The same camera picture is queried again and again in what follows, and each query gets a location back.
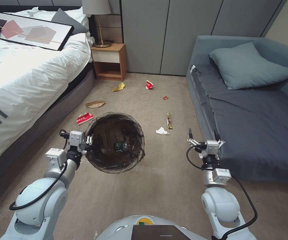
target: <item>green can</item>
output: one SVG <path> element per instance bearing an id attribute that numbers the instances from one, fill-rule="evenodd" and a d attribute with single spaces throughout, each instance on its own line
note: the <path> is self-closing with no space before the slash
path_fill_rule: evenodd
<path id="1" fill-rule="evenodd" d="M 131 142 L 129 141 L 122 141 L 122 142 L 114 143 L 114 151 L 116 153 L 128 152 L 130 149 L 132 149 L 132 146 L 131 146 Z"/>

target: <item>gray wardrobe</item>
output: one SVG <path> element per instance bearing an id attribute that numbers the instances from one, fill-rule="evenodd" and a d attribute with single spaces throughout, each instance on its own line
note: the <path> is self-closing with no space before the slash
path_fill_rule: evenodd
<path id="1" fill-rule="evenodd" d="M 196 36 L 264 36 L 286 0 L 121 2 L 128 72 L 186 75 Z"/>

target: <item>gray pillow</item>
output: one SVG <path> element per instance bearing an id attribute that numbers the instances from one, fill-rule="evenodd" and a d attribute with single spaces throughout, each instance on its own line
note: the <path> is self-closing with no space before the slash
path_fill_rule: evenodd
<path id="1" fill-rule="evenodd" d="M 229 90 L 265 86 L 288 79 L 288 68 L 260 56 L 253 42 L 234 48 L 219 48 L 214 60 Z"/>
<path id="2" fill-rule="evenodd" d="M 72 25 L 74 27 L 72 35 L 75 35 L 78 33 L 88 32 L 88 29 L 86 27 L 84 27 L 82 24 L 80 24 L 75 19 L 71 18 L 66 12 L 64 12 L 60 8 L 58 9 L 58 11 L 55 13 L 54 17 L 52 18 L 52 22 Z"/>

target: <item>table lamp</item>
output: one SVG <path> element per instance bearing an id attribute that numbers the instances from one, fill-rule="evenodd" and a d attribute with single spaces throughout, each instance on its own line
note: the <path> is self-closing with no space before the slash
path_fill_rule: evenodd
<path id="1" fill-rule="evenodd" d="M 98 17 L 101 40 L 96 41 L 94 43 L 94 46 L 95 47 L 101 47 L 101 48 L 111 46 L 112 44 L 110 42 L 103 40 L 101 20 L 100 20 L 100 16 L 99 16 L 102 14 L 111 14 L 111 8 L 110 8 L 110 5 L 108 3 L 108 0 L 82 0 L 82 6 L 83 6 L 83 13 L 84 14 L 95 14 Z"/>

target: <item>white tissue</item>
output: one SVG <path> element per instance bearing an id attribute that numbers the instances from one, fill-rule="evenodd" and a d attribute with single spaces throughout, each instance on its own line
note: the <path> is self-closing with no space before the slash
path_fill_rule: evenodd
<path id="1" fill-rule="evenodd" d="M 168 135 L 169 132 L 165 131 L 163 127 L 160 127 L 160 129 L 156 130 L 156 133 L 161 135 Z"/>

